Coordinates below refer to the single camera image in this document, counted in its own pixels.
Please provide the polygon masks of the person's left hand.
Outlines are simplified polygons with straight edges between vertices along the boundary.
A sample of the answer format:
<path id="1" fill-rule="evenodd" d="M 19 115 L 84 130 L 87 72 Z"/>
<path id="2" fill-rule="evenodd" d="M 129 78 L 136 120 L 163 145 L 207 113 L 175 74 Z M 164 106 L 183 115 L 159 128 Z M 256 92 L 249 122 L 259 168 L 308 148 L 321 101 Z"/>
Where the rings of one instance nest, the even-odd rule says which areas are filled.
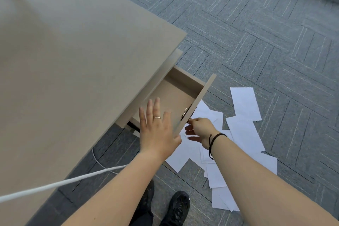
<path id="1" fill-rule="evenodd" d="M 140 131 L 140 153 L 162 164 L 172 154 L 173 134 L 171 112 L 165 111 L 161 115 L 162 123 L 159 127 L 153 127 L 153 104 L 154 100 L 149 99 L 146 110 L 144 110 L 147 128 Z"/>

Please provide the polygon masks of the person's right hand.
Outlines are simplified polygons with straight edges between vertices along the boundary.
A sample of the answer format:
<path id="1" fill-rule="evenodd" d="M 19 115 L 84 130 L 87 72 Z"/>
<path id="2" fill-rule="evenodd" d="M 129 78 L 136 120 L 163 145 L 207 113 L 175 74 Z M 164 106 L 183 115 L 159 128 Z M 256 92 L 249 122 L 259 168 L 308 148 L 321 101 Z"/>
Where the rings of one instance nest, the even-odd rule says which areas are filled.
<path id="1" fill-rule="evenodd" d="M 210 147 L 210 141 L 213 140 L 215 135 L 220 133 L 208 118 L 205 118 L 202 124 L 188 124 L 184 129 L 185 135 L 189 140 L 201 143 L 207 150 Z"/>

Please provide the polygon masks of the person's right forearm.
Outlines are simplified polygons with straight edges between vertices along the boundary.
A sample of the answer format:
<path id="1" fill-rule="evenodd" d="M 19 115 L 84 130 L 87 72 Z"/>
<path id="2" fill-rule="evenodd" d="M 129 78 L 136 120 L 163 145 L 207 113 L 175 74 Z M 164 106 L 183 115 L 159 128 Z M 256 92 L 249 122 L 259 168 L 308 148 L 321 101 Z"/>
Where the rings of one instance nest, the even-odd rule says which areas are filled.
<path id="1" fill-rule="evenodd" d="M 225 135 L 215 135 L 209 152 L 249 225 L 339 226 L 329 212 L 255 161 Z"/>

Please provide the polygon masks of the person's left forearm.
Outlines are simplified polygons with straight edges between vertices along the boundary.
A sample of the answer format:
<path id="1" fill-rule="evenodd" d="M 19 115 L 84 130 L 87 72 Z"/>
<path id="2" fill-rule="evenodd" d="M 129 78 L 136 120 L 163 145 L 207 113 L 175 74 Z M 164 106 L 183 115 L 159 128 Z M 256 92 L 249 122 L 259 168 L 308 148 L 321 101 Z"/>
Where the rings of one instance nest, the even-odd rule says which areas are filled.
<path id="1" fill-rule="evenodd" d="M 139 153 L 62 226 L 129 226 L 142 195 L 160 166 Z"/>

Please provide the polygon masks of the metal drawer lock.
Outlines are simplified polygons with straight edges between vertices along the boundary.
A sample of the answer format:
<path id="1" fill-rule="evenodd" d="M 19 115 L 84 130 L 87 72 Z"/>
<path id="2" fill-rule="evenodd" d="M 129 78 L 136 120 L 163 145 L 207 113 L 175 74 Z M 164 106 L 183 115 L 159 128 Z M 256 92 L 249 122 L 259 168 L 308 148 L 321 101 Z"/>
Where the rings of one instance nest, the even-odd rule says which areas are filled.
<path id="1" fill-rule="evenodd" d="M 187 114 L 187 112 L 189 111 L 189 109 L 191 108 L 191 106 L 192 106 L 192 104 L 191 104 L 189 107 L 186 107 L 186 108 L 185 108 L 184 113 L 182 114 L 180 121 L 183 120 L 183 118 L 185 117 L 185 115 Z"/>

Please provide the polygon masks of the beige wooden drawer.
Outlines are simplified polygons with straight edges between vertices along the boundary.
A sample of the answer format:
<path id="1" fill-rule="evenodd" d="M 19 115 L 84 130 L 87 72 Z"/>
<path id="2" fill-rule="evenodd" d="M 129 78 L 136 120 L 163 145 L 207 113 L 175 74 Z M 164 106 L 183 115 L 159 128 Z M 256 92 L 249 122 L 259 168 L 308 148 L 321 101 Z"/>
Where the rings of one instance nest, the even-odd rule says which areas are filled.
<path id="1" fill-rule="evenodd" d="M 192 116 L 215 78 L 216 74 L 212 74 L 207 82 L 203 82 L 177 66 L 173 66 L 166 75 L 159 71 L 123 111 L 115 124 L 121 128 L 129 125 L 139 131 L 139 107 L 146 108 L 149 99 L 155 100 L 159 97 L 161 114 L 168 110 L 172 113 L 173 134 L 176 136 Z M 191 108 L 180 121 L 185 108 L 191 104 Z"/>

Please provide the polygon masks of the scattered white paper sheets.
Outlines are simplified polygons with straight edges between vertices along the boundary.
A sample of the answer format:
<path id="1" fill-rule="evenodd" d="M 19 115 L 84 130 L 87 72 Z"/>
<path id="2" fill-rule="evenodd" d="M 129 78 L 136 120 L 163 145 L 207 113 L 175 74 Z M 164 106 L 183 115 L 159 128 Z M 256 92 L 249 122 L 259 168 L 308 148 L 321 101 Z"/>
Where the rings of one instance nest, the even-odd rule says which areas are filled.
<path id="1" fill-rule="evenodd" d="M 229 130 L 223 130 L 223 113 L 213 111 L 200 101 L 192 118 L 208 118 L 214 127 L 235 142 L 244 152 L 265 168 L 277 174 L 277 158 L 262 153 L 264 145 L 254 126 L 254 121 L 261 121 L 261 114 L 253 88 L 230 88 L 235 116 L 226 118 Z M 199 142 L 190 141 L 185 130 L 180 132 L 182 142 L 166 162 L 178 173 L 190 159 L 204 171 L 212 189 L 212 207 L 239 211 L 229 188 L 227 187 L 215 161 L 210 158 L 208 150 Z"/>

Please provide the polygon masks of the black shoe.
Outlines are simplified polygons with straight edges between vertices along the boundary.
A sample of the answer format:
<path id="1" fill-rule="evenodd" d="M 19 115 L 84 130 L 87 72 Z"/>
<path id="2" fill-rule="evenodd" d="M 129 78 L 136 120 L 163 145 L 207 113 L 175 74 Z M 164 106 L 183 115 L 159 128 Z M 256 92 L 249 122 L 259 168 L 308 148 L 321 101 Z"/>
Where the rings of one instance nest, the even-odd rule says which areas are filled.
<path id="1" fill-rule="evenodd" d="M 155 183 L 152 179 L 148 184 L 142 198 L 138 204 L 137 211 L 139 212 L 151 212 L 151 203 L 155 194 Z"/>
<path id="2" fill-rule="evenodd" d="M 183 226 L 190 209 L 190 198 L 185 191 L 177 191 L 171 198 L 168 210 L 159 226 Z"/>

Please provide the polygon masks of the black trousers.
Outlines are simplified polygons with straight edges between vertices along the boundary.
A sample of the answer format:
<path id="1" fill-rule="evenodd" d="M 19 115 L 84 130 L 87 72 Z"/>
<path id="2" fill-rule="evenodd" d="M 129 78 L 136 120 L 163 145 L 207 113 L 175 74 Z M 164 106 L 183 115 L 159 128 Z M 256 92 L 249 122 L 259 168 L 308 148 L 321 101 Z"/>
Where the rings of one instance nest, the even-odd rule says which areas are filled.
<path id="1" fill-rule="evenodd" d="M 152 226 L 154 215 L 149 207 L 137 208 L 129 226 Z"/>

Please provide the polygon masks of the beige wooden desk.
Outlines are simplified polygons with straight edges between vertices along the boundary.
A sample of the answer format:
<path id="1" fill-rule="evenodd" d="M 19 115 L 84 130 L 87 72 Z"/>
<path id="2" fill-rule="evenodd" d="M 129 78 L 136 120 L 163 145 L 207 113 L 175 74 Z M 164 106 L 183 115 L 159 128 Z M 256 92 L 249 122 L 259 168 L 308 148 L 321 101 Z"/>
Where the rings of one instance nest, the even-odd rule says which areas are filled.
<path id="1" fill-rule="evenodd" d="M 0 0 L 0 195 L 64 180 L 185 37 L 130 0 Z"/>

